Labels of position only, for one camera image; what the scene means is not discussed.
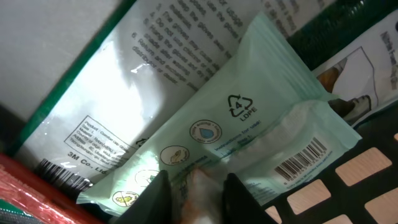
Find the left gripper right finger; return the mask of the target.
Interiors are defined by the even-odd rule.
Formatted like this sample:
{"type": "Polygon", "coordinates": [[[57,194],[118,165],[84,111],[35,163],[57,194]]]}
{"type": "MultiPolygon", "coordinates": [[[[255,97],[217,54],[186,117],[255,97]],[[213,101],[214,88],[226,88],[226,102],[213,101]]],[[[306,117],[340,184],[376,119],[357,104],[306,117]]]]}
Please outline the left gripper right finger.
{"type": "Polygon", "coordinates": [[[234,173],[223,184],[222,216],[224,224],[277,224],[234,173]]]}

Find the mint green wipes packet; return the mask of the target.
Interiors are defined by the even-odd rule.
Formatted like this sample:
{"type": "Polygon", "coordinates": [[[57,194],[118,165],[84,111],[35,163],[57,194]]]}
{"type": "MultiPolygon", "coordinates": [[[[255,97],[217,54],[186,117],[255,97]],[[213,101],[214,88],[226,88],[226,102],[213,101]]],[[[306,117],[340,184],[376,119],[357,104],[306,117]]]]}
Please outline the mint green wipes packet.
{"type": "Polygon", "coordinates": [[[167,171],[176,203],[196,169],[220,184],[234,173],[261,204],[317,174],[360,140],[327,92],[265,14],[237,52],[121,167],[77,203],[122,215],[167,171]]]}

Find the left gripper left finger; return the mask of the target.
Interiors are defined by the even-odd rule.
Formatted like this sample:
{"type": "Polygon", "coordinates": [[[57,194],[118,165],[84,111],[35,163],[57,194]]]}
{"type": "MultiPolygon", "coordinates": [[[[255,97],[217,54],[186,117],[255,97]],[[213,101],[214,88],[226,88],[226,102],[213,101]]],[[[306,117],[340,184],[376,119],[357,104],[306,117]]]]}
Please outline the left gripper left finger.
{"type": "Polygon", "coordinates": [[[172,193],[166,170],[160,171],[115,224],[170,224],[172,193]]]}

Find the orange small box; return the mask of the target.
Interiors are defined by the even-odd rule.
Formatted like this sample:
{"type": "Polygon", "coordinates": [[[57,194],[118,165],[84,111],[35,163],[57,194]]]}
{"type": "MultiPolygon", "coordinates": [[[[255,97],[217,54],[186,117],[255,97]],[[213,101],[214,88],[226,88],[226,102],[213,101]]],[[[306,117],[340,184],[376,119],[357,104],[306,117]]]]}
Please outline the orange small box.
{"type": "Polygon", "coordinates": [[[223,187],[206,172],[195,169],[188,178],[188,193],[180,215],[183,224],[222,224],[223,187]]]}

